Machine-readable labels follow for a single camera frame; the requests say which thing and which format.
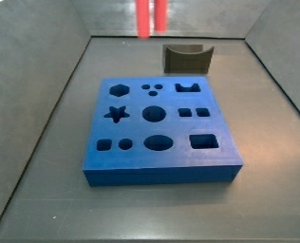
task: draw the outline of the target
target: cutout hole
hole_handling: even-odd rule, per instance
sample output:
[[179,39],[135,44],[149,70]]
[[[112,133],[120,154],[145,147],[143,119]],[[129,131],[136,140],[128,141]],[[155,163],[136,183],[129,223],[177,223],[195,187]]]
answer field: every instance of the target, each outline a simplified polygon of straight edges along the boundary
[[96,150],[97,151],[108,151],[112,148],[112,141],[111,140],[99,140],[96,142]]
[[164,110],[157,106],[148,106],[141,111],[141,117],[148,122],[160,122],[164,119]]
[[161,86],[160,84],[155,84],[155,88],[156,88],[156,89],[161,89],[163,86]]
[[125,106],[119,108],[109,107],[109,113],[104,115],[104,118],[112,118],[113,123],[119,123],[121,118],[129,118],[129,114],[124,112]]
[[179,93],[192,93],[192,92],[200,92],[200,88],[198,84],[193,84],[191,87],[183,87],[180,84],[175,84],[175,91]]
[[181,118],[189,118],[191,117],[191,111],[187,108],[177,109],[179,117]]
[[168,148],[171,148],[173,141],[167,136],[155,135],[155,136],[148,137],[144,140],[143,144],[144,144],[145,148],[148,148],[149,150],[163,151],[163,150],[167,150]]
[[200,118],[207,118],[210,116],[210,111],[207,108],[196,108],[195,112],[196,112],[196,116]]
[[214,134],[189,135],[188,140],[192,149],[218,148],[218,143]]
[[157,92],[156,92],[156,91],[149,91],[149,92],[148,92],[148,95],[149,95],[149,96],[157,96]]
[[111,87],[109,89],[109,94],[113,95],[115,97],[124,96],[129,93],[129,87],[119,84]]
[[131,140],[120,140],[119,143],[117,143],[117,147],[121,149],[121,150],[128,150],[131,147],[133,146],[133,143]]
[[149,88],[149,85],[148,84],[144,84],[143,86],[141,86],[141,89],[148,89]]

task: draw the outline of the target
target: rectangular hole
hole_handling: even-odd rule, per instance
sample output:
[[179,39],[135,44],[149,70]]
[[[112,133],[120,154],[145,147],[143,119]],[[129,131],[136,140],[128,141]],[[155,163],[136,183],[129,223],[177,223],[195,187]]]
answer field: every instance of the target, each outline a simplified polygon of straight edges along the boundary
[[218,143],[214,134],[189,135],[188,141],[192,149],[218,148]]
[[111,140],[99,140],[96,142],[96,150],[97,151],[108,151],[112,148],[112,141]]
[[179,117],[181,118],[189,118],[191,117],[191,111],[187,108],[177,109]]
[[196,112],[196,116],[200,118],[207,118],[210,116],[210,111],[207,108],[196,108],[195,112]]

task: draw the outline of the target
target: star-shaped hole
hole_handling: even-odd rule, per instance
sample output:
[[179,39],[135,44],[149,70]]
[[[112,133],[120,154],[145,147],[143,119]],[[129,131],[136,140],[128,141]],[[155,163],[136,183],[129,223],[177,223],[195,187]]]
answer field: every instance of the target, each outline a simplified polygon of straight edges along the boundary
[[119,123],[121,118],[129,118],[129,114],[124,112],[125,106],[119,108],[109,107],[109,113],[104,115],[104,118],[112,118],[113,123]]

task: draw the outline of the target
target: gray wall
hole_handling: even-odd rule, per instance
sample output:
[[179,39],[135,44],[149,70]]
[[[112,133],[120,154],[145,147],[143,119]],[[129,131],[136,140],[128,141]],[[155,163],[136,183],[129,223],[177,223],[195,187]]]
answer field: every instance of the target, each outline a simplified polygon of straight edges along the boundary
[[[244,38],[268,2],[168,0],[168,31],[164,36]],[[72,4],[91,35],[136,35],[135,0],[72,0]]]
[[274,0],[246,42],[300,109],[300,0]]
[[0,3],[0,214],[88,38],[67,0]]

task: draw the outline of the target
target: blue foam block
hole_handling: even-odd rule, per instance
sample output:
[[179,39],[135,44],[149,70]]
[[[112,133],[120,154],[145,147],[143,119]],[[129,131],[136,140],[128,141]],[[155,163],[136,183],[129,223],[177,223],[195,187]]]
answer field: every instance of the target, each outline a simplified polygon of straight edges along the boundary
[[240,166],[204,77],[103,80],[83,167],[89,186],[231,181]]

